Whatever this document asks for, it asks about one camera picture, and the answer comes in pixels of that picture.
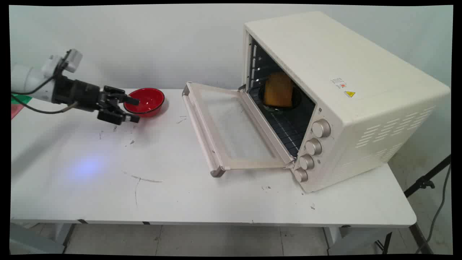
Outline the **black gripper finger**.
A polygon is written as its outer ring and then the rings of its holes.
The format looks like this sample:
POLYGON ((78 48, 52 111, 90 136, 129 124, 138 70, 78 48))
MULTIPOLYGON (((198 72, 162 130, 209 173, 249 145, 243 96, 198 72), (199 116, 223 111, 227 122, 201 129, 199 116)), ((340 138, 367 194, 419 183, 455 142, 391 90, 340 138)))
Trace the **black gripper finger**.
POLYGON ((112 123, 114 125, 121 125, 123 122, 129 121, 138 123, 140 117, 135 114, 124 112, 118 105, 118 102, 106 102, 98 109, 97 119, 112 123))
POLYGON ((139 105, 140 100, 130 97, 124 90, 110 86, 104 86, 103 92, 105 93, 106 100, 117 100, 119 103, 127 103, 129 105, 139 105))

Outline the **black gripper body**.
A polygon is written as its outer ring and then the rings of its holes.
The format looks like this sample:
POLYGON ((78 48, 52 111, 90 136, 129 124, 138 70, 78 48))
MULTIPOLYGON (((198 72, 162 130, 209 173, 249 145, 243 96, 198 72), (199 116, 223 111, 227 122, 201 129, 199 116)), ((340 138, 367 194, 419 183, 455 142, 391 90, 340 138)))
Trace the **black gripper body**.
POLYGON ((60 75, 54 81, 52 103, 65 105, 76 103, 76 109, 93 112, 107 108, 103 96, 99 86, 60 75))

